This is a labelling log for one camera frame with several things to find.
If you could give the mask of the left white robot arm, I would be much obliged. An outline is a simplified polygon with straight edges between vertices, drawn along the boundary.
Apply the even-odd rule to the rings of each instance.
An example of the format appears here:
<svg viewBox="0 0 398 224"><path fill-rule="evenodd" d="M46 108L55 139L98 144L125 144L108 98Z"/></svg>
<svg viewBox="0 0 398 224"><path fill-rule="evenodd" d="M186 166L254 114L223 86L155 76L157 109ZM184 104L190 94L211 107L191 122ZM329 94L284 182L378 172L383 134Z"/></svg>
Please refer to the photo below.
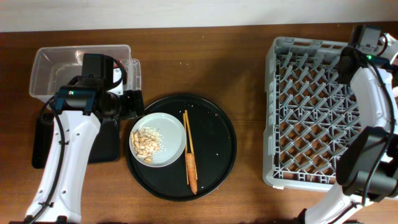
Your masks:
<svg viewBox="0 0 398 224"><path fill-rule="evenodd" d="M52 142L24 223L80 223L86 167L102 122L144 115L141 91L112 92L126 83L127 71L119 60L84 54L81 75L46 102L54 115Z"/></svg>

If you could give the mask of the white bowl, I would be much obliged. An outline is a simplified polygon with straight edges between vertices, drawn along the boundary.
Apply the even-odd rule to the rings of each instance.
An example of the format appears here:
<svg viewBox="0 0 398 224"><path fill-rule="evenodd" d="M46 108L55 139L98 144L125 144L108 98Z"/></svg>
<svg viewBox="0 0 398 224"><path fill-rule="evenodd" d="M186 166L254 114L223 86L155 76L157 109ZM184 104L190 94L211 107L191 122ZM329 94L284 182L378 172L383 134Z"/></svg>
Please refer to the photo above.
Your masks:
<svg viewBox="0 0 398 224"><path fill-rule="evenodd" d="M396 101L396 104L398 105L398 86L394 87L392 89L393 95L394 95L394 99Z"/></svg>

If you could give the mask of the orange carrot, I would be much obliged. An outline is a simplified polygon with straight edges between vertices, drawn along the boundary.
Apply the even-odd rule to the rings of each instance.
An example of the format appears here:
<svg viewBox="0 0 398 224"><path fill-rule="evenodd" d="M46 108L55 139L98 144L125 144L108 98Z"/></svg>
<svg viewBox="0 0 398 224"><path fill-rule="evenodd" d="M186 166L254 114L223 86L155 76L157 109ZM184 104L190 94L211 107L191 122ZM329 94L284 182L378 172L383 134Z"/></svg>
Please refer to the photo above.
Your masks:
<svg viewBox="0 0 398 224"><path fill-rule="evenodd" d="M186 155L186 165L188 174L188 183L190 185L191 191L194 195L197 194L197 169L195 164L195 156L192 153Z"/></svg>

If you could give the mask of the red snack wrapper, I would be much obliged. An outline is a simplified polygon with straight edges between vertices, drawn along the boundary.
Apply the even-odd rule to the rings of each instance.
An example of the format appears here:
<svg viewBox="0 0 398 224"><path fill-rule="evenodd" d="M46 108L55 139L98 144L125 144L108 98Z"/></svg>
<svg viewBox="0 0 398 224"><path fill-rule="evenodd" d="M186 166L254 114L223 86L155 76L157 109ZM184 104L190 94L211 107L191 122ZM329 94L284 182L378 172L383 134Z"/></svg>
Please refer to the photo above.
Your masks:
<svg viewBox="0 0 398 224"><path fill-rule="evenodd" d="M123 64L121 63L120 60L115 60L114 61L114 68L123 68Z"/></svg>

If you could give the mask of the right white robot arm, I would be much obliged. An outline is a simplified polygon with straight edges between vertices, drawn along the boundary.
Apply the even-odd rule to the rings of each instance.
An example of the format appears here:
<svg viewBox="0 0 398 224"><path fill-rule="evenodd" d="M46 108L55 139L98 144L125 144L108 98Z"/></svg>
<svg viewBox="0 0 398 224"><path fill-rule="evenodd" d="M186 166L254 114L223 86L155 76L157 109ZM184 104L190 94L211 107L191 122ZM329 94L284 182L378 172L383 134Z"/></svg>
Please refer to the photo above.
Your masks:
<svg viewBox="0 0 398 224"><path fill-rule="evenodd" d="M354 27L338 62L353 91L361 132L336 164L336 182L294 223L344 223L360 209L397 197L397 39L381 28Z"/></svg>

